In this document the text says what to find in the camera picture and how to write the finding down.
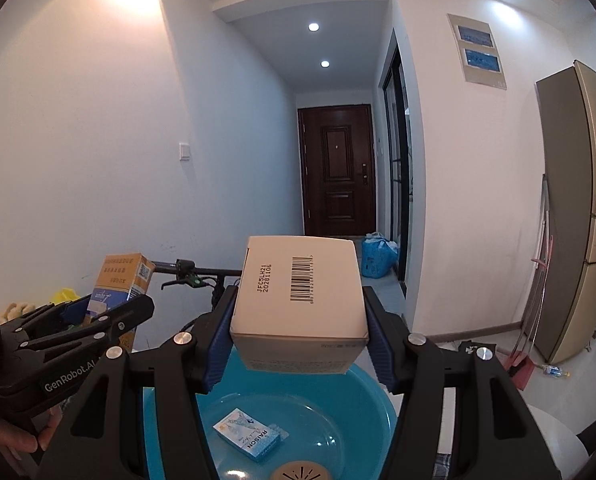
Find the water bottle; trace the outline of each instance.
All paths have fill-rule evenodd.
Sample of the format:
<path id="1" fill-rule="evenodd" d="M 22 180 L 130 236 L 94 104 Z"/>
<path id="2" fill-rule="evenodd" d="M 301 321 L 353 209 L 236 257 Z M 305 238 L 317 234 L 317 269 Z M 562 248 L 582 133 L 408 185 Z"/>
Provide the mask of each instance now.
<path id="1" fill-rule="evenodd" d="M 542 368 L 543 372 L 545 375 L 550 375 L 552 377 L 570 377 L 571 376 L 571 372 L 563 372 L 562 368 L 558 367 L 558 366 L 551 366 L 551 365 L 545 365 Z"/>

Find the blue gripper pad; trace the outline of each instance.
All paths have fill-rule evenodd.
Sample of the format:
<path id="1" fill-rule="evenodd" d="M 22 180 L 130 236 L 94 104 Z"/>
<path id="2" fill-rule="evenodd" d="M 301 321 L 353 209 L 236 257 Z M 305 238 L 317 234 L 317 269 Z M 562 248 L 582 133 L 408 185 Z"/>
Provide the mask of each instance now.
<path id="1" fill-rule="evenodd" d="M 79 325 L 82 323 L 85 319 L 85 314 L 87 313 L 90 298 L 91 295 L 89 294 L 89 296 L 72 301 L 67 305 L 62 314 L 60 314 L 62 321 L 68 325 Z"/>
<path id="2" fill-rule="evenodd" d="M 373 313 L 367 300 L 364 301 L 364 310 L 367 314 L 367 327 L 369 328 L 369 343 L 367 349 L 373 363 L 373 368 L 380 383 L 384 384 L 390 392 L 396 386 L 396 377 L 393 373 L 394 357 L 387 336 Z"/>
<path id="3" fill-rule="evenodd" d="M 220 319 L 215 336 L 207 350 L 207 364 L 202 381 L 203 387 L 206 388 L 207 392 L 210 392 L 220 382 L 224 369 L 227 367 L 227 361 L 229 360 L 231 347 L 233 346 L 229 327 L 231 326 L 231 318 L 235 306 L 236 296 L 234 295 L 225 309 L 222 319 Z"/>

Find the yellow box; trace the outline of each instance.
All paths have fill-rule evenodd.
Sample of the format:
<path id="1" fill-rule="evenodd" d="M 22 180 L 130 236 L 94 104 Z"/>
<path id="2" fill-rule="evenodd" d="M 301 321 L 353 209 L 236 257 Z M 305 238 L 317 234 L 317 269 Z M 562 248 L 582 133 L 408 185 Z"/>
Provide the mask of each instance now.
<path id="1" fill-rule="evenodd" d="M 87 319 L 147 293 L 155 265 L 140 253 L 107 254 L 105 262 L 91 293 L 87 307 Z M 120 336 L 120 344 L 131 351 L 136 338 L 136 329 Z"/>

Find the door frame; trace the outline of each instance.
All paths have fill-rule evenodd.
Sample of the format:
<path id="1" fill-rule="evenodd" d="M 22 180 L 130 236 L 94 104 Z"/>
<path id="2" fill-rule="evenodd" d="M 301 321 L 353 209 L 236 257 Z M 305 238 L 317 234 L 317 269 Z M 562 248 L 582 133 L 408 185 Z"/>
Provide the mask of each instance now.
<path id="1" fill-rule="evenodd" d="M 411 210 L 411 201 L 409 200 L 409 183 L 411 180 L 411 168 L 409 168 L 409 138 L 407 137 L 407 118 L 405 114 L 405 100 L 404 95 L 400 91 L 403 88 L 403 82 L 400 79 L 399 68 L 402 65 L 400 51 L 396 46 L 393 53 L 393 58 L 388 65 L 387 76 L 382 84 L 382 92 L 384 95 L 385 115 L 387 120 L 387 140 L 389 144 L 389 239 L 393 240 L 393 183 L 400 184 L 400 244 L 399 244 L 399 258 L 396 266 L 396 275 L 400 283 L 405 282 L 407 273 L 407 257 L 409 252 L 409 213 Z M 391 136 L 393 124 L 389 121 L 389 102 L 387 100 L 387 86 L 393 79 L 395 98 L 396 98 L 396 116 L 398 118 L 398 137 L 400 143 L 400 179 L 394 177 L 393 171 L 393 148 L 391 146 Z"/>
<path id="2" fill-rule="evenodd" d="M 371 186 L 371 215 L 376 216 L 376 176 L 375 176 L 375 150 L 373 147 L 373 111 L 370 104 L 360 105 L 335 105 L 335 106 L 314 106 L 310 108 L 298 108 L 298 136 L 300 142 L 300 178 L 302 181 L 302 220 L 304 225 L 305 236 L 313 236 L 315 229 L 313 227 L 313 220 L 311 219 L 309 211 L 309 184 L 307 180 L 307 146 L 305 144 L 305 126 L 303 114 L 305 110 L 345 110 L 348 108 L 363 108 L 369 123 L 369 168 L 367 168 L 367 175 L 369 177 L 369 185 Z"/>

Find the metal screw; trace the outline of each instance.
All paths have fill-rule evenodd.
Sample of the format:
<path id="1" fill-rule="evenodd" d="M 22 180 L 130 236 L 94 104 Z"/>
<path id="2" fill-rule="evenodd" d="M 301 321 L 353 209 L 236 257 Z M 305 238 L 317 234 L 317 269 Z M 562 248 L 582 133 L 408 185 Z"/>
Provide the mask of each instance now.
<path id="1" fill-rule="evenodd" d="M 422 334 L 417 334 L 415 332 L 409 334 L 409 337 L 407 337 L 407 339 L 409 340 L 409 343 L 416 346 L 422 346 L 427 342 L 427 338 L 425 336 L 423 336 Z"/>
<path id="2" fill-rule="evenodd" d="M 174 343 L 177 345 L 186 345 L 191 343 L 191 334 L 188 332 L 178 332 L 174 335 Z"/>
<path id="3" fill-rule="evenodd" d="M 486 346 L 481 346 L 478 348 L 478 350 L 476 350 L 476 355 L 482 359 L 482 361 L 489 361 L 493 358 L 494 353 Z"/>
<path id="4" fill-rule="evenodd" d="M 123 354 L 123 349 L 120 346 L 112 346 L 111 348 L 107 349 L 107 353 L 105 354 L 110 359 L 118 359 Z"/>

